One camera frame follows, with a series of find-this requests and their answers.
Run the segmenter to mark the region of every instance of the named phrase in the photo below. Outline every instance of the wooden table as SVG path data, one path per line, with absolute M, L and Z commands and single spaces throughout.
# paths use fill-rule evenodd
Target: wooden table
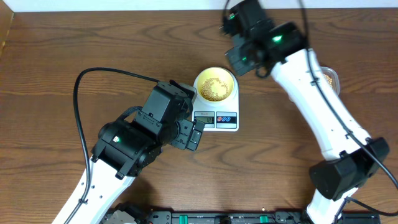
M 338 72 L 340 98 L 356 120 L 388 140 L 385 164 L 398 175 L 398 9 L 308 13 L 319 61 Z M 298 10 L 269 14 L 302 26 Z M 224 53 L 232 43 L 219 26 L 220 11 L 17 13 L 0 61 L 0 222 L 49 223 L 75 189 L 85 167 L 72 89 L 82 70 L 114 67 L 193 84 L 204 68 L 229 68 Z M 323 158 L 307 123 L 272 79 L 249 73 L 238 81 L 240 130 L 206 133 L 194 153 L 165 147 L 117 203 L 260 212 L 311 201 L 308 168 Z M 79 103 L 88 147 L 102 125 L 143 105 L 153 87 L 124 75 L 87 75 Z M 397 191 L 381 171 L 355 197 L 397 210 Z

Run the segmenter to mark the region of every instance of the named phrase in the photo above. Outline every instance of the green connector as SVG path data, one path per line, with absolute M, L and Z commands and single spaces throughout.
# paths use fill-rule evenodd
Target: green connector
M 268 223 L 268 216 L 265 216 L 265 215 L 260 216 L 260 222 L 261 223 Z
M 180 224 L 188 224 L 188 215 L 180 215 Z

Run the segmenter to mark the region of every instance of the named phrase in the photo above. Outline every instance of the wooden edge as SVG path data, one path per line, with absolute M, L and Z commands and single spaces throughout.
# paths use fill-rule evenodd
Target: wooden edge
M 0 0 L 0 58 L 2 49 L 6 44 L 6 39 L 11 28 L 13 17 L 14 12 L 6 5 L 3 0 Z

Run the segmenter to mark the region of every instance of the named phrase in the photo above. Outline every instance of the white scale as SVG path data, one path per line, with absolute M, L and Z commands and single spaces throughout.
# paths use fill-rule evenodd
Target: white scale
M 201 96 L 204 80 L 218 77 L 232 87 L 230 95 L 222 101 L 208 101 Z M 224 68 L 207 68 L 202 71 L 193 87 L 197 89 L 197 98 L 193 104 L 192 121 L 197 119 L 205 123 L 205 131 L 237 131 L 239 129 L 239 87 L 234 75 Z

